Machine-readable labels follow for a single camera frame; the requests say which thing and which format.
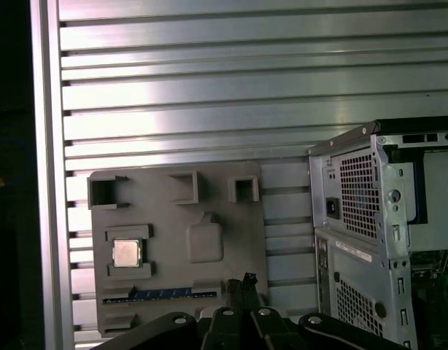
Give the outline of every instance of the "horizontal slat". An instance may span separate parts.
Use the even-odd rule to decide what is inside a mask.
[[[264,195],[263,210],[266,220],[312,215],[310,194]]]
[[[268,280],[307,279],[315,276],[314,254],[267,257]]]
[[[261,147],[266,144],[290,145],[312,144],[329,139],[350,128],[276,129],[263,131],[240,131],[200,135],[197,133],[170,138],[134,138],[116,142],[74,144],[65,148],[67,158],[98,155],[122,155],[135,153],[180,152],[189,149],[224,149],[237,147]]]
[[[90,231],[91,212],[88,207],[68,208],[69,231]]]
[[[217,18],[61,28],[61,49],[448,31],[448,9]]]
[[[212,151],[174,152],[159,155],[129,155],[71,159],[65,162],[67,171],[160,166],[166,164],[220,162],[228,160],[251,160],[265,158],[291,158],[306,154],[310,144],[283,147],[252,147]]]
[[[312,236],[277,237],[266,239],[266,251],[313,248]]]
[[[310,185],[308,163],[265,164],[261,167],[263,188],[305,187]]]
[[[388,62],[391,59],[399,61],[419,60],[416,55],[427,57],[448,55],[448,35],[417,36],[417,37],[374,37],[368,39],[337,39],[335,41],[308,41],[297,43],[268,43],[251,45],[228,45],[224,47],[179,47],[161,48],[157,50],[138,50],[133,52],[103,52],[96,54],[77,52],[76,55],[67,55],[61,58],[62,75],[71,74],[69,70],[77,67],[112,68],[127,65],[158,65],[170,63],[211,64],[212,61],[232,61],[236,58],[247,60],[262,60],[264,58],[290,58],[296,57],[300,66],[316,66],[353,64],[359,58],[363,64]]]
[[[268,69],[301,69],[325,66],[359,66],[389,63],[424,63],[448,61],[448,50],[423,52],[367,53],[320,55],[311,57],[249,58],[216,62],[167,63],[146,66],[118,66],[62,71],[63,80],[101,79],[114,77],[146,77],[161,74],[195,74]]]
[[[311,223],[265,226],[266,238],[298,236],[311,233],[313,233],[313,225]]]
[[[75,350],[91,350],[95,348],[98,345],[101,345],[103,341],[96,341],[96,342],[88,342],[88,343],[76,343],[75,344]]]
[[[93,247],[93,239],[91,237],[70,238],[70,249],[87,249]]]
[[[447,2],[416,0],[414,4]],[[410,0],[60,0],[59,3],[61,20],[411,5]]]
[[[316,308],[317,286],[316,284],[304,284],[272,287],[269,289],[269,305],[284,310]]]
[[[92,109],[446,89],[448,89],[448,64],[428,67],[361,67],[303,73],[293,71],[174,81],[68,86],[63,87],[63,108]]]
[[[78,268],[72,270],[73,294],[94,293],[95,291],[93,268]]]
[[[74,300],[73,303],[73,324],[79,325],[96,325],[98,323],[96,317],[96,301],[90,300]]]
[[[97,330],[79,330],[74,333],[75,341],[100,341],[103,338]]]
[[[70,252],[70,263],[92,263],[93,262],[93,251],[92,250],[80,250],[75,252]]]
[[[448,114],[448,95],[428,95],[421,93],[372,99],[357,97],[290,104],[81,114],[64,118],[64,133],[66,140],[100,139],[334,123],[360,124],[370,119],[416,117],[417,111],[424,117]]]

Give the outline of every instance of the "aluminum panel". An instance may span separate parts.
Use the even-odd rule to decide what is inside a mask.
[[[300,67],[359,64],[378,64],[390,61],[415,61],[422,54],[427,58],[437,55],[441,60],[448,56],[448,35],[442,37],[416,36],[416,37],[373,37],[368,39],[357,38],[349,40],[338,38],[334,41],[309,41],[296,43],[252,43],[247,45],[230,44],[226,46],[211,47],[160,47],[157,50],[128,51],[128,52],[76,52],[67,53],[61,58],[65,69],[88,67],[118,67],[129,65],[166,64],[174,66],[176,63],[196,63],[200,61],[206,67],[210,61],[234,61],[237,58],[249,61],[278,58],[284,62],[285,58],[297,57]],[[228,71],[225,65],[221,69]],[[62,74],[72,74],[63,70]]]
[[[72,293],[85,294],[94,293],[94,269],[93,268],[78,268],[72,270]]]
[[[310,194],[264,195],[263,210],[267,220],[310,217],[312,215]]]
[[[61,28],[62,50],[448,32],[448,9],[230,17]]]
[[[448,90],[448,64],[428,66],[426,74],[423,70],[423,66],[363,67],[68,86],[63,87],[63,109]]]
[[[265,227],[267,238],[307,235],[311,233],[313,233],[313,225],[311,223],[272,225]]]
[[[315,277],[314,254],[268,257],[267,263],[269,281],[297,281]],[[300,266],[300,269],[295,269],[294,266]]]
[[[73,302],[73,324],[96,325],[96,300],[75,300]]]
[[[274,300],[297,320],[314,263],[288,254],[312,231],[294,157],[375,118],[448,114],[448,1],[32,0],[32,22],[51,349],[100,341],[89,300],[73,332],[69,296],[72,257],[72,292],[93,297],[91,171],[265,159],[267,244],[284,253],[268,257],[271,290],[291,287]]]
[[[62,80],[105,79],[118,77],[152,77],[164,74],[197,74],[215,72],[259,71],[270,69],[299,69],[324,66],[357,66],[388,63],[447,62],[447,51],[397,52],[393,57],[385,53],[346,55],[296,56],[291,58],[253,58],[246,61],[228,59],[225,62],[157,63],[145,66],[118,66],[62,71]]]
[[[289,311],[306,310],[317,305],[317,287],[314,284],[273,287],[269,290],[269,302]]]
[[[306,187],[310,184],[308,163],[263,164],[261,166],[261,185],[273,187]]]
[[[334,137],[349,128],[277,129],[266,131],[240,131],[233,133],[191,134],[186,136],[154,138],[149,136],[123,139],[122,141],[75,143],[65,148],[67,158],[102,155],[147,154],[181,152],[188,149],[224,149],[260,147],[271,142],[278,144],[313,144],[326,137]]]
[[[331,0],[59,0],[61,20],[86,20],[139,16],[200,15],[203,13],[260,12],[297,9],[330,9]],[[419,0],[415,4],[448,3]],[[338,0],[336,7],[410,5],[408,0]]]
[[[417,110],[424,117],[448,114],[448,93],[376,96],[371,99],[353,96],[302,103],[79,114],[64,118],[64,132],[67,140],[79,140],[314,125],[329,125],[333,128],[334,123],[348,123],[354,127],[372,119],[416,117]]]
[[[305,252],[313,251],[313,237],[296,236],[296,237],[275,237],[266,239],[266,251],[291,251],[302,250]]]
[[[252,147],[241,149],[217,149],[212,151],[189,151],[160,153],[155,155],[125,155],[66,160],[68,171],[92,171],[94,169],[130,168],[135,166],[161,166],[166,164],[216,162],[224,160],[251,160],[265,158],[288,158],[305,155],[311,144],[300,146]]]

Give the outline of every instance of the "black plastic part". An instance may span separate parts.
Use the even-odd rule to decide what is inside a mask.
[[[176,323],[176,319],[185,319],[185,323]],[[198,333],[194,317],[183,312],[173,312],[148,324],[137,327],[130,332],[102,343],[96,350],[140,350],[162,349],[168,344],[169,349],[198,349]]]
[[[201,350],[236,349],[239,350],[242,333],[242,311],[235,308],[219,308],[212,317],[209,331],[203,339]]]
[[[339,205],[339,198],[326,198],[326,216],[331,219],[341,219],[341,206]]]
[[[375,312],[380,319],[384,319],[387,316],[386,308],[383,303],[375,303]]]
[[[309,155],[329,153],[333,147],[366,139],[370,135],[398,135],[402,133],[438,133],[448,131],[448,116],[374,120],[309,149]]]
[[[321,323],[310,323],[310,317],[317,317]],[[311,343],[326,344],[325,349],[366,349],[366,350],[404,350],[402,345],[393,343],[377,335],[366,332],[350,324],[341,322],[322,314],[308,314],[298,321],[299,331],[303,339],[307,338]]]

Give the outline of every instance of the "silver metal surface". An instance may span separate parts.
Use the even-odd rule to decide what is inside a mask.
[[[429,74],[418,74],[423,67],[372,66],[364,69],[308,70],[304,73],[260,72],[228,76],[178,77],[173,82],[116,82],[113,84],[63,87],[63,109],[115,108],[159,104],[248,101],[264,98],[310,98],[320,95],[358,95],[448,90],[448,64],[427,67]],[[357,84],[346,84],[356,81]]]
[[[377,23],[388,22],[388,26]],[[448,9],[203,18],[61,28],[62,50],[448,31]]]
[[[311,324],[320,324],[322,322],[322,320],[318,316],[311,316],[311,317],[309,317],[309,322]]]
[[[334,230],[315,229],[315,236],[328,240],[331,316],[399,344],[410,342],[417,349],[410,264],[390,268],[369,250],[370,244]],[[403,288],[398,288],[399,281]],[[385,307],[385,315],[378,315],[377,303]],[[401,321],[402,314],[408,322]]]
[[[429,3],[446,4],[448,1],[419,0],[415,4]],[[337,7],[356,6],[401,6],[409,5],[409,0],[338,0]],[[277,10],[297,9],[330,9],[333,3],[330,0],[208,0],[204,8],[200,0],[162,0],[160,3],[152,0],[124,0],[119,3],[116,0],[60,0],[62,20],[84,20],[123,18],[140,16],[171,16],[171,15],[200,15],[204,13],[222,14],[230,12],[267,12]]]
[[[262,308],[259,310],[258,312],[261,316],[268,316],[271,314],[271,310],[269,310],[268,308]]]
[[[269,305],[297,321],[317,305],[300,156],[372,119],[448,114],[448,1],[45,0],[31,21],[51,349],[103,341],[93,171],[264,159]]]

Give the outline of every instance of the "screw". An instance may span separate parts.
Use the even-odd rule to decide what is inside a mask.
[[[318,317],[318,316],[311,316],[311,317],[309,318],[309,322],[310,322],[311,324],[320,324],[320,323],[322,322],[322,320],[321,320],[321,318]]]
[[[187,321],[187,319],[184,318],[184,317],[177,317],[177,318],[174,320],[174,322],[177,323],[177,324],[184,324],[184,323],[186,323],[186,321]]]
[[[258,313],[261,316],[268,316],[271,313],[271,310],[269,310],[268,308],[262,308]]]

